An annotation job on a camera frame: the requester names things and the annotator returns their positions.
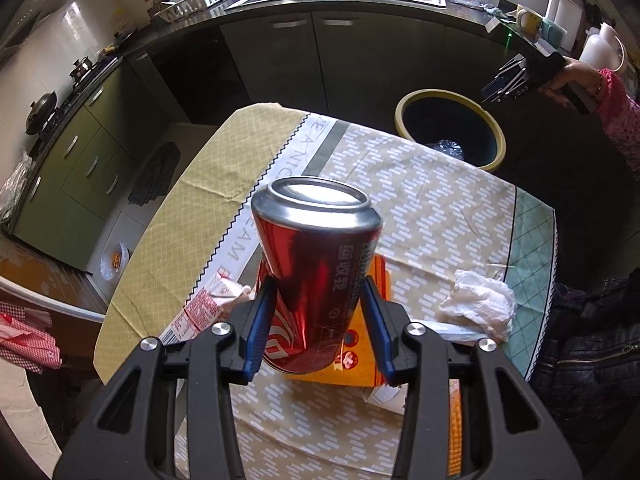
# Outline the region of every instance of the metal screw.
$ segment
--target metal screw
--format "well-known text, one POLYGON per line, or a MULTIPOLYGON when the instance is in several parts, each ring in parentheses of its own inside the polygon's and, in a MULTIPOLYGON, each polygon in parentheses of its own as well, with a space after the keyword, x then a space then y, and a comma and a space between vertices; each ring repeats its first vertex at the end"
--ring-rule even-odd
POLYGON ((488 337, 483 337, 480 341, 478 341, 478 346, 481 350, 485 352, 493 352, 498 345, 495 343, 493 339, 489 339, 488 337))
POLYGON ((226 335, 231 332, 231 325, 229 323, 214 323, 211 327, 211 331, 215 335, 226 335))
POLYGON ((140 341, 140 348, 142 348, 145 352, 155 350, 156 348, 158 348, 158 339, 156 339, 155 337, 145 337, 142 341, 140 341))
POLYGON ((422 323, 409 323, 406 326, 406 331, 411 335, 422 335, 427 332, 427 327, 422 323))

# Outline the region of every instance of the yellow bucket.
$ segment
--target yellow bucket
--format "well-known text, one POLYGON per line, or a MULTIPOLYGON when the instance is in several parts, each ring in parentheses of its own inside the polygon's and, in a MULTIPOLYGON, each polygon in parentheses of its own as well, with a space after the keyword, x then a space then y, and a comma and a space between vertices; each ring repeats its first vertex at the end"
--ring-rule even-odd
POLYGON ((462 147, 465 161, 493 173, 507 147, 497 121, 476 102, 447 90, 418 90, 396 107, 396 130, 420 144, 450 139, 462 147))

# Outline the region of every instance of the cup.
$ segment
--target cup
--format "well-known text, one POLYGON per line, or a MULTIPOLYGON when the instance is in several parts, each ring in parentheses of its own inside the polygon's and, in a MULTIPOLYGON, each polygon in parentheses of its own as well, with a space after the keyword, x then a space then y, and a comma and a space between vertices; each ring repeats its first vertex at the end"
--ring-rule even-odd
POLYGON ((518 5, 518 10, 516 11, 516 23, 530 36, 535 36, 538 33, 542 27, 542 20, 542 16, 540 16, 535 10, 518 5))
POLYGON ((542 19, 542 39, 548 41, 553 48, 560 48, 565 36, 566 30, 560 25, 548 18, 542 19))

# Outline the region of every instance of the person's arm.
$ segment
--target person's arm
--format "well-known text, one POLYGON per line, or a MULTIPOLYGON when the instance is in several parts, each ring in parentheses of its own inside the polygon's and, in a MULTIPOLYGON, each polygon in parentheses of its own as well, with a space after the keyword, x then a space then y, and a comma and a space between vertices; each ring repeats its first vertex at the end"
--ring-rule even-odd
POLYGON ((567 66, 541 92, 566 107, 569 100, 559 90, 569 81, 582 86, 598 102, 596 112, 605 133, 625 155, 636 178, 640 178, 640 106, 626 95, 625 86, 611 70, 596 70, 575 59, 567 61, 567 66))

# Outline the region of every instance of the drawer handle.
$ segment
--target drawer handle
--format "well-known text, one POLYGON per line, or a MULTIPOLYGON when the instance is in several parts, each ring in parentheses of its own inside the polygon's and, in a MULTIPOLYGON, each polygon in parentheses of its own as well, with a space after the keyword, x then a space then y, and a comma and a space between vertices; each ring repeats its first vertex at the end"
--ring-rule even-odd
POLYGON ((118 176, 116 175, 116 178, 113 179, 113 184, 111 184, 111 187, 107 190, 107 195, 111 194, 111 191, 113 191, 117 183, 118 183, 118 176))
POLYGON ((66 156, 71 153, 71 150, 74 148, 74 146, 76 145, 76 142, 78 142, 78 136, 74 137, 74 140, 71 141, 71 144, 69 144, 69 147, 66 149, 65 152, 65 156, 63 156, 62 158, 66 158, 66 156))
POLYGON ((95 100, 100 97, 100 94, 102 94, 102 92, 104 92, 104 86, 102 88, 100 88, 95 95, 91 98, 91 100, 89 101, 89 106, 91 106, 92 104, 95 103, 95 100))
POLYGON ((353 20, 322 20, 329 27, 351 27, 353 20))
POLYGON ((302 25, 306 25, 306 18, 304 20, 296 20, 295 22, 279 22, 279 23, 271 23, 273 28, 294 28, 301 27, 302 25))
POLYGON ((92 164, 89 166, 89 169, 88 169, 88 170, 86 170, 86 173, 84 174, 84 176, 89 176, 89 175, 91 175, 91 174, 93 173, 93 171, 95 170, 96 165, 98 164, 98 159, 99 159, 99 158, 100 158, 100 157, 98 157, 98 156, 96 155, 95 160, 94 160, 94 161, 92 162, 92 164))
POLYGON ((42 177, 38 175, 36 179, 36 183, 33 185, 33 189, 31 189, 31 192, 29 193, 29 202, 33 200, 33 195, 36 194, 36 191, 38 190, 38 186, 40 185, 41 180, 42 180, 42 177))

